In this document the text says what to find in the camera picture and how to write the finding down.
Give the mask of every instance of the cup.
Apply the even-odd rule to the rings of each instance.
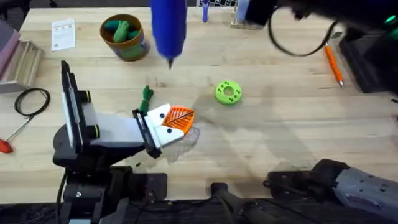
[[[136,30],[139,30],[138,35],[136,35],[133,39],[127,40],[123,43],[114,43],[113,34],[104,28],[104,25],[108,21],[113,20],[128,21],[130,26],[133,26]],[[144,30],[142,29],[141,22],[132,15],[117,14],[107,18],[101,24],[100,34],[105,43],[123,61],[132,62],[140,60],[145,57],[149,51],[149,44],[145,40]]]

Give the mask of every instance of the paper card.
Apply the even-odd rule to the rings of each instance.
[[[76,46],[75,20],[52,22],[52,51]]]

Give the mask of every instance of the blue marker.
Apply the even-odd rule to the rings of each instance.
[[[246,20],[246,11],[248,10],[250,0],[239,0],[238,8],[236,10],[235,18],[238,22]]]
[[[203,8],[202,20],[203,20],[203,22],[207,22],[209,20],[209,18],[208,18],[209,0],[203,0],[202,8]]]
[[[151,0],[150,9],[157,51],[171,69],[174,58],[182,53],[187,34],[187,0]]]

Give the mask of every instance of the green ring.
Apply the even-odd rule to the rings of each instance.
[[[232,95],[228,96],[224,93],[226,88],[232,88]],[[234,81],[225,80],[219,83],[215,88],[216,100],[224,105],[233,105],[242,98],[242,89]]]

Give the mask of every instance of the green item in cup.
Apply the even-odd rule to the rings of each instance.
[[[116,30],[117,30],[118,27],[119,27],[119,23],[120,23],[120,22],[121,22],[120,20],[108,21],[108,22],[106,22],[106,24],[104,25],[104,28],[105,28],[107,31],[110,31],[110,32],[112,32],[112,33],[115,33]]]
[[[129,30],[128,21],[119,21],[119,26],[113,36],[115,43],[123,43],[127,39],[127,32]]]
[[[138,30],[135,30],[135,31],[132,31],[132,32],[128,33],[127,39],[128,39],[128,40],[132,40],[133,38],[136,37],[136,35],[138,35],[138,33],[139,33]]]

